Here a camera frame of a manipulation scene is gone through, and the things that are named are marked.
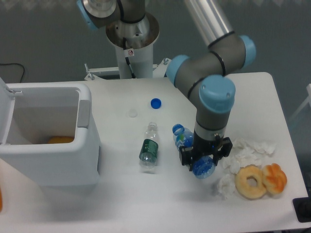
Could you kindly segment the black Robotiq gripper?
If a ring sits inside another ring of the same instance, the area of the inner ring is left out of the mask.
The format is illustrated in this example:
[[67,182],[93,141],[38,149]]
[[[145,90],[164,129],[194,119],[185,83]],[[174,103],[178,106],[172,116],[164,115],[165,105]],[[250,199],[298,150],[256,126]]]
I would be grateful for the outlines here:
[[206,140],[194,132],[192,147],[180,146],[179,159],[182,166],[186,166],[189,171],[192,171],[193,160],[198,161],[203,156],[213,155],[213,163],[217,166],[222,158],[229,156],[232,147],[233,144],[229,137],[222,138],[217,135],[212,140]]

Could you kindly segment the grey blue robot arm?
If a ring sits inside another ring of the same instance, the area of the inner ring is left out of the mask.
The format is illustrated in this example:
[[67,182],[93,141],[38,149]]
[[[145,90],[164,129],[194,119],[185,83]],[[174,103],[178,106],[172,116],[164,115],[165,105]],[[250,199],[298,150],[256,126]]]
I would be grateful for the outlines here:
[[[77,5],[90,28],[105,28],[115,47],[120,78],[152,77],[159,24],[146,12],[144,1],[79,0]],[[177,140],[181,164],[190,171],[206,171],[232,149],[224,133],[236,88],[227,76],[251,64],[256,47],[249,37],[235,34],[217,1],[187,0],[185,5],[208,53],[198,59],[179,55],[170,61],[165,74],[196,108],[192,145]]]

